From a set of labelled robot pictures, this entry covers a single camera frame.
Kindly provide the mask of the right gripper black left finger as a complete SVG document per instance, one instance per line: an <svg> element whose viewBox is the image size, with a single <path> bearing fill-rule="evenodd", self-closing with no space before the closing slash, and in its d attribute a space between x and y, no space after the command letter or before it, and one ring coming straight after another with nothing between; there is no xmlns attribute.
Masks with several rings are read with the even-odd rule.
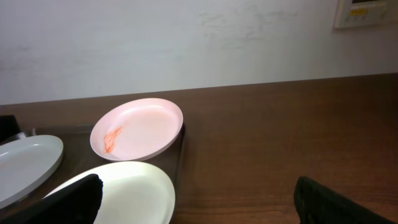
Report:
<svg viewBox="0 0 398 224"><path fill-rule="evenodd" d="M2 219L1 224L93 224L102 198L103 182L90 174Z"/></svg>

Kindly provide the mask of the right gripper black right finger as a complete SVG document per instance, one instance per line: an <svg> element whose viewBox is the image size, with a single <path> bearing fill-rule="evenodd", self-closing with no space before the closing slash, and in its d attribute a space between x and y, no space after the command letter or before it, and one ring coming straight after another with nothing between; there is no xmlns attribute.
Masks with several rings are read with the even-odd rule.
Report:
<svg viewBox="0 0 398 224"><path fill-rule="evenodd" d="M394 224L306 176L297 180L294 205L300 224Z"/></svg>

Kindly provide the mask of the white plate with sauce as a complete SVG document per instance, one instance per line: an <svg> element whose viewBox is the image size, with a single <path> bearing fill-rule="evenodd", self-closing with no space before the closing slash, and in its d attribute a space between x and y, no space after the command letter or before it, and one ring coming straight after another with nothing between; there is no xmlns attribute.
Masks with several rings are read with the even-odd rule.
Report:
<svg viewBox="0 0 398 224"><path fill-rule="evenodd" d="M175 208L175 188L160 168L145 162L114 162L67 180L49 194L96 174L103 182L103 198L95 224L169 224Z"/></svg>

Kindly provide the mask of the grey plate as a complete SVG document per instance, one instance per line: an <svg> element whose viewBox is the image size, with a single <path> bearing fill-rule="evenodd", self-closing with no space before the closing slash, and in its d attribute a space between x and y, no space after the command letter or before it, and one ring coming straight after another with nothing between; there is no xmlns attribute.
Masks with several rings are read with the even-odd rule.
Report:
<svg viewBox="0 0 398 224"><path fill-rule="evenodd" d="M43 184L63 159L63 142L51 135L31 136L1 146L1 208Z"/></svg>

